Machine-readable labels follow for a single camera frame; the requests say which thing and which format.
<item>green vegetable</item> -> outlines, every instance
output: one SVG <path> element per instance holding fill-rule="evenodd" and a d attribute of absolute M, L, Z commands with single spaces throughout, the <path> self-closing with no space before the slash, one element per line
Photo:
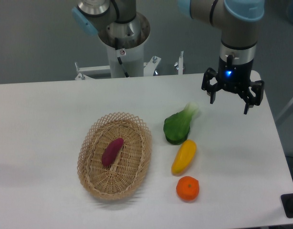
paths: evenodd
<path fill-rule="evenodd" d="M 198 113 L 198 105 L 187 103 L 184 110 L 165 119 L 164 133 L 168 142 L 180 145 L 188 138 L 192 117 Z"/>

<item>blue led light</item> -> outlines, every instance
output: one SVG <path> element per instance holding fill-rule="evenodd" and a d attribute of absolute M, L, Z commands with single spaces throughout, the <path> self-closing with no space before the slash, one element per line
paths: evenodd
<path fill-rule="evenodd" d="M 230 77 L 231 74 L 232 74 L 232 71 L 226 71 L 226 72 L 225 72 L 225 75 L 226 75 L 227 77 Z"/>

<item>basket rim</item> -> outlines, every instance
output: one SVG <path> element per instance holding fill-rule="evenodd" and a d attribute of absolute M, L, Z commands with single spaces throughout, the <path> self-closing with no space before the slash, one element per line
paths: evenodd
<path fill-rule="evenodd" d="M 121 124 L 121 122 L 123 123 L 124 121 L 129 123 L 131 127 L 133 126 L 133 128 L 139 129 L 138 134 L 142 142 L 141 143 L 141 146 L 142 146 L 141 158 L 139 161 L 139 165 L 136 169 L 133 181 L 124 190 L 120 192 L 106 193 L 106 192 L 98 190 L 90 181 L 89 173 L 90 173 L 90 166 L 91 166 L 91 158 L 93 157 L 95 153 L 96 145 L 99 143 L 99 140 L 101 139 L 101 137 L 105 134 L 105 131 L 111 129 L 110 127 L 115 126 L 115 124 Z M 89 154 L 86 161 L 84 163 L 79 163 L 80 156 L 86 155 L 86 154 Z M 131 195 L 141 185 L 149 167 L 151 154 L 152 154 L 152 136 L 151 136 L 151 131 L 147 127 L 146 123 L 144 123 L 143 120 L 140 119 L 138 116 L 132 115 L 130 113 L 124 113 L 124 112 L 110 113 L 99 118 L 97 122 L 94 123 L 92 127 L 89 129 L 84 139 L 84 142 L 82 144 L 81 152 L 79 154 L 79 160 L 77 165 L 78 176 L 84 188 L 87 189 L 95 197 L 111 199 L 111 200 L 124 198 Z"/>

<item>white table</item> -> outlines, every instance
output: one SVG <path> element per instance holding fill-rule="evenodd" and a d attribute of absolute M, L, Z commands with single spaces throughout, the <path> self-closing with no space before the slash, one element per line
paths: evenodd
<path fill-rule="evenodd" d="M 252 79 L 259 79 L 252 72 Z M 281 194 L 293 182 L 268 101 L 243 114 L 244 101 L 201 90 L 202 74 L 0 85 L 0 229 L 228 229 L 293 223 Z M 189 101 L 200 115 L 189 138 L 199 148 L 184 174 L 199 180 L 196 202 L 176 195 L 170 173 L 178 146 L 163 121 Z M 142 118 L 153 136 L 143 185 L 117 203 L 94 199 L 81 186 L 77 159 L 98 118 L 124 111 Z"/>

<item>gray floor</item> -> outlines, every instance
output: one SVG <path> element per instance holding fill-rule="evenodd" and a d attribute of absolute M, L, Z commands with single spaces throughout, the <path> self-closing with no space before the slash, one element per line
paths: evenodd
<path fill-rule="evenodd" d="M 157 55 L 163 59 L 159 72 L 175 74 L 173 64 L 184 50 L 185 73 L 217 68 L 220 31 L 182 16 L 176 2 L 137 0 L 138 11 L 151 24 L 145 61 Z M 266 1 L 253 67 L 266 83 L 274 117 L 293 97 L 293 25 L 284 2 Z M 74 22 L 75 4 L 76 0 L 0 0 L 0 83 L 73 80 L 75 61 L 81 67 L 108 65 L 97 37 L 88 37 Z M 293 114 L 277 129 L 285 153 L 293 155 Z"/>

